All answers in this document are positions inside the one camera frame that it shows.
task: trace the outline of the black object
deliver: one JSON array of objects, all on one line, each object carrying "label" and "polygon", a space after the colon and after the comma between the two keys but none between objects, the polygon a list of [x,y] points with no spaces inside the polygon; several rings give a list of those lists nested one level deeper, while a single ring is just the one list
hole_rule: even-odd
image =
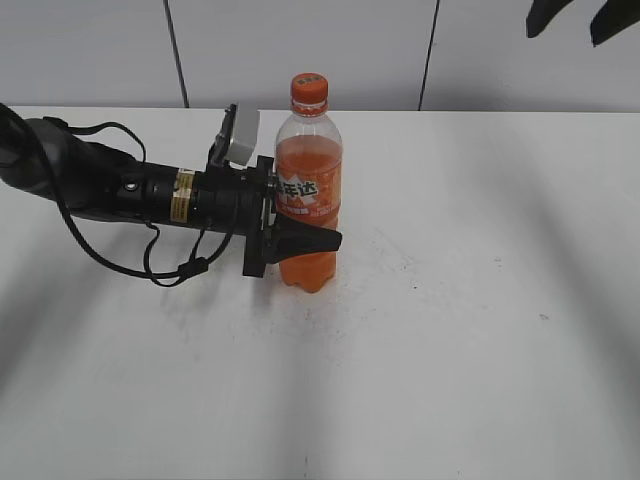
[{"label": "black object", "polygon": [[[23,120],[0,104],[0,177],[8,185],[54,200],[63,220],[85,252],[119,273],[174,286],[207,271],[234,234],[246,237],[243,274],[264,275],[267,263],[305,253],[338,250],[342,235],[333,230],[297,222],[279,213],[273,223],[275,195],[273,158],[259,156],[255,167],[233,168],[225,154],[233,143],[232,105],[204,172],[185,171],[146,162],[142,142],[125,126],[107,122],[88,128],[69,127],[51,117]],[[142,148],[142,161],[128,153],[76,135],[119,128]],[[144,271],[114,264],[86,242],[73,216],[106,222],[145,224],[156,232],[144,252]],[[200,230],[189,261],[175,272],[154,273],[150,255],[160,230],[156,224]],[[197,249],[206,230],[225,232],[209,257]],[[169,285],[159,280],[175,279]]]},{"label": "black object", "polygon": [[[537,37],[573,0],[534,0],[527,17],[527,36]],[[640,0],[608,0],[591,22],[591,40],[600,45],[640,21]]]}]

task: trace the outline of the black wire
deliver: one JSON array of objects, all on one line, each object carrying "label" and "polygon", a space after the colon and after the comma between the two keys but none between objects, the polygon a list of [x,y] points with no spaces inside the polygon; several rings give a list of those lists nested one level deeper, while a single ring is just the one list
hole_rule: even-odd
[{"label": "black wire", "polygon": [[178,267],[178,272],[180,272],[180,277],[175,282],[168,283],[168,284],[158,281],[158,277],[151,270],[151,250],[153,250],[153,247],[158,241],[158,238],[160,238],[160,229],[156,225],[153,225],[151,222],[147,221],[145,225],[151,230],[154,230],[156,232],[155,236],[151,239],[151,241],[148,243],[147,247],[145,248],[144,255],[142,257],[144,271],[149,275],[149,279],[159,287],[175,287],[176,285],[180,285],[185,280],[207,271],[207,269],[209,268],[209,265],[215,262],[216,259],[220,255],[222,255],[222,252],[224,252],[224,250],[229,245],[229,242],[231,241],[231,237],[233,236],[233,232],[236,229],[239,209],[240,209],[240,194],[236,195],[236,200],[233,206],[233,214],[231,216],[229,229],[227,230],[227,233],[225,234],[222,241],[220,242],[220,245],[218,245],[218,248],[216,248],[216,251],[213,252],[213,254],[207,258],[203,258],[203,257],[196,258],[196,255],[198,254],[198,247],[200,246],[200,241],[202,240],[202,237],[204,236],[204,232],[206,231],[206,229],[204,228],[201,229],[200,234],[198,235],[198,239],[196,240],[195,244],[193,245],[193,248],[191,249],[191,254],[189,255],[189,261],[187,261],[186,263],[183,263]]},{"label": "black wire", "polygon": [[[85,238],[82,236],[82,233],[80,233],[80,230],[78,229],[76,223],[73,221],[73,218],[71,217],[71,213],[69,212],[69,208],[67,207],[67,205],[66,205],[66,203],[64,201],[64,196],[63,196],[62,190],[60,189],[60,186],[58,184],[58,180],[56,179],[55,173],[53,171],[53,167],[49,163],[49,159],[48,159],[48,157],[47,157],[47,155],[46,155],[46,153],[44,151],[42,143],[40,142],[40,140],[36,136],[35,132],[32,130],[32,128],[29,126],[29,124],[22,119],[22,117],[20,117],[17,113],[15,113],[13,110],[11,110],[9,107],[7,107],[6,105],[4,105],[2,103],[0,103],[0,112],[3,112],[11,120],[13,120],[13,122],[17,126],[21,127],[23,132],[27,136],[28,146],[30,146],[32,149],[35,150],[36,156],[38,157],[38,160],[40,161],[43,170],[45,171],[45,173],[49,177],[49,185],[50,185],[51,191],[53,193],[54,201],[56,202],[56,205],[58,206],[58,210],[60,211],[60,215],[62,216],[62,219],[63,219],[65,225],[67,226],[67,228],[71,232],[71,235],[76,240],[78,245],[80,245],[80,247],[85,251],[85,253],[87,255],[89,255],[91,258],[93,258],[100,265],[102,265],[104,267],[107,267],[107,268],[109,268],[109,269],[111,269],[111,270],[113,270],[115,272],[121,273],[123,275],[128,275],[128,276],[131,276],[131,277],[144,278],[144,279],[148,279],[148,280],[152,280],[152,281],[155,280],[156,282],[157,282],[158,279],[177,278],[178,280],[175,283],[177,285],[179,283],[184,282],[187,278],[190,278],[191,276],[194,276],[195,274],[197,274],[197,273],[192,273],[191,275],[189,275],[189,269],[186,268],[186,267],[189,266],[190,262],[187,262],[187,264],[181,265],[182,269],[179,268],[178,270],[173,271],[173,272],[152,273],[152,272],[150,272],[150,269],[149,269],[149,271],[142,272],[142,271],[139,271],[139,270],[134,270],[134,269],[131,269],[131,268],[123,267],[121,265],[118,265],[117,263],[113,263],[110,260],[107,260],[106,258],[104,258],[98,252],[96,252],[91,247],[91,245],[89,245],[89,243],[85,240]],[[88,131],[91,128],[92,127],[89,127],[88,129],[79,129],[79,130]],[[133,135],[133,138],[134,138],[134,140],[136,140],[141,145],[141,147],[143,149],[143,159],[146,159],[146,149],[144,148],[144,145],[142,144],[142,142],[135,135]],[[206,259],[206,262],[207,262],[206,265],[207,266],[222,254],[224,249],[229,244],[229,241],[231,240],[231,236],[233,235],[233,232],[235,230],[235,223],[236,223],[237,215],[238,215],[239,199],[240,199],[240,197],[238,195],[236,197],[234,213],[233,213],[231,224],[229,226],[229,230],[227,231],[224,239],[222,240],[222,242],[220,243],[220,245],[218,246],[218,248],[216,249],[214,254]],[[147,249],[149,250],[148,254],[145,251],[145,254],[147,256],[150,255],[151,248],[153,248],[153,245],[155,245],[155,242],[158,240],[158,237],[160,235],[160,229],[158,227],[153,225],[150,228],[156,230],[156,236],[154,237],[154,239],[151,240],[149,245],[147,245]],[[201,232],[200,237],[198,238],[198,241],[196,242],[196,245],[194,246],[194,248],[197,248],[197,245],[199,245],[200,239],[202,238],[202,235],[203,235],[203,232]]]},{"label": "black wire", "polygon": [[95,135],[96,133],[101,132],[105,128],[117,128],[118,130],[122,130],[124,133],[129,135],[134,142],[140,145],[140,148],[142,149],[142,165],[144,166],[147,162],[147,149],[145,148],[144,143],[142,143],[142,140],[140,140],[140,138],[138,138],[138,136],[135,133],[133,133],[127,126],[122,125],[121,123],[104,122],[104,123],[99,123],[98,125],[93,125],[91,127],[70,127],[67,124],[67,122],[65,122],[60,118],[55,118],[55,117],[43,117],[43,118],[44,120],[47,120],[53,123],[55,126],[62,128],[63,130],[66,130],[67,132],[73,135],[82,135],[82,136]]}]

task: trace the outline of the orange soda bottle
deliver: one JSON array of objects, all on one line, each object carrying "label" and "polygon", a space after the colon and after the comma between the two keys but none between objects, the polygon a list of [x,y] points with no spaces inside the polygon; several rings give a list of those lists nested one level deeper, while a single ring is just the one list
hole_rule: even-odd
[{"label": "orange soda bottle", "polygon": [[[291,116],[276,139],[278,211],[294,220],[336,229],[340,210],[342,138],[326,115],[329,83],[317,73],[291,82]],[[311,253],[280,262],[287,285],[317,292],[336,273],[336,252]]]}]

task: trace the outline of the white wall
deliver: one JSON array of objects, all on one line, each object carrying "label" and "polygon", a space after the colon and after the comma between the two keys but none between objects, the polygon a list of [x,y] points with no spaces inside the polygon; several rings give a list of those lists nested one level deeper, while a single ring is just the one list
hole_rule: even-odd
[{"label": "white wall", "polygon": [[332,108],[414,110],[435,0],[171,3],[191,106],[288,108],[300,72],[329,78]]},{"label": "white wall", "polygon": [[[594,49],[605,0],[527,39],[532,0],[441,0],[425,110],[640,111],[640,25]],[[286,108],[325,73],[337,110],[418,107],[435,0],[169,0],[193,107]],[[162,0],[1,0],[0,101],[183,105]]]},{"label": "white wall", "polygon": [[442,0],[425,110],[640,111],[640,24],[591,46],[605,0],[576,0],[535,39],[532,0]]},{"label": "white wall", "polygon": [[160,0],[2,0],[0,101],[182,105]]}]

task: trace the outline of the yellow label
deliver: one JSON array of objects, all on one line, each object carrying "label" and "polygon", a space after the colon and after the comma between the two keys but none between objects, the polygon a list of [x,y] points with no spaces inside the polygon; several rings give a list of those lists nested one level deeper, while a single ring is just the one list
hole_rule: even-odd
[{"label": "yellow label", "polygon": [[171,221],[187,223],[189,215],[189,201],[191,200],[191,187],[196,172],[180,168],[173,184],[173,197],[171,198]]}]

